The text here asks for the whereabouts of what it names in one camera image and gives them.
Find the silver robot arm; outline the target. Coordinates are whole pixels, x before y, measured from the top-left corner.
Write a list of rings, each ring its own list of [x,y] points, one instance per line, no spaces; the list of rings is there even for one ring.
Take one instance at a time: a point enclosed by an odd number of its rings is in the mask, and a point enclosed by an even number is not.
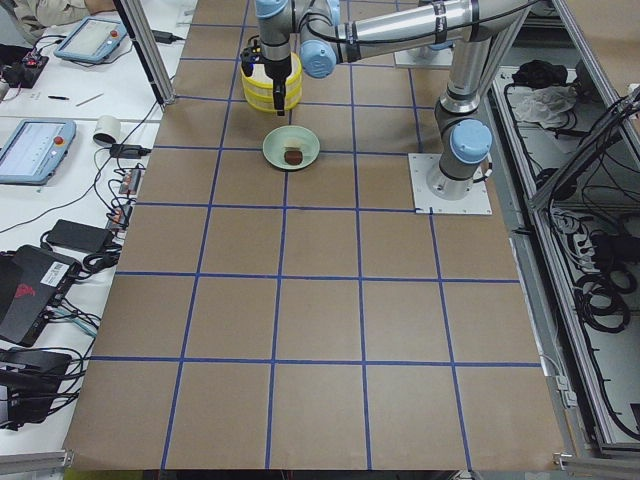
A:
[[[474,117],[490,50],[489,40],[474,34],[472,23],[480,17],[477,2],[428,1],[411,10],[345,23],[339,20],[336,1],[258,1],[255,13],[259,33],[241,53],[242,71],[251,76],[256,65],[263,66],[272,82],[271,98],[278,115],[285,111],[293,34],[300,40],[303,70],[314,78],[329,76],[341,63],[453,41],[449,79],[435,107],[443,152],[427,173],[426,185],[447,201],[470,193],[491,146],[465,143],[488,130]]]

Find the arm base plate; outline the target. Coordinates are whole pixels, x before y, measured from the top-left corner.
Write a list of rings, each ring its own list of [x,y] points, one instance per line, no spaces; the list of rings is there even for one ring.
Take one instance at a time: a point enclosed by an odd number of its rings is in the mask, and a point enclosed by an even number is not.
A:
[[[394,54],[395,66],[398,68],[423,68],[447,70],[453,59],[453,47],[434,50],[431,46],[423,46]]]
[[[492,208],[484,172],[478,166],[471,179],[452,180],[440,170],[440,154],[408,155],[414,211],[417,214],[490,216]]]

